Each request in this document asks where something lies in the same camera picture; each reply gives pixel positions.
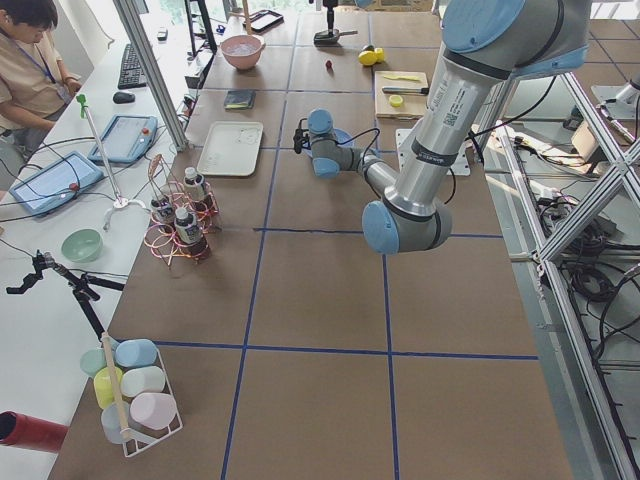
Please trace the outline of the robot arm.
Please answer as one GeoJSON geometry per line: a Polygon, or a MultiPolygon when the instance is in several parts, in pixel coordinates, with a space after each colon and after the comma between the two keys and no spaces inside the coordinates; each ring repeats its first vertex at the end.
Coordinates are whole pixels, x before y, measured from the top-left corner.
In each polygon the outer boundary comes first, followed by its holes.
{"type": "Polygon", "coordinates": [[[369,149],[339,144],[333,119],[313,110],[299,123],[296,152],[309,149],[316,176],[360,174],[378,194],[362,214],[371,249],[391,255],[430,250],[446,241],[452,218],[440,184],[490,90],[513,78],[544,78],[580,67],[588,50],[588,1],[452,1],[424,116],[408,158],[395,171],[369,149]]]}

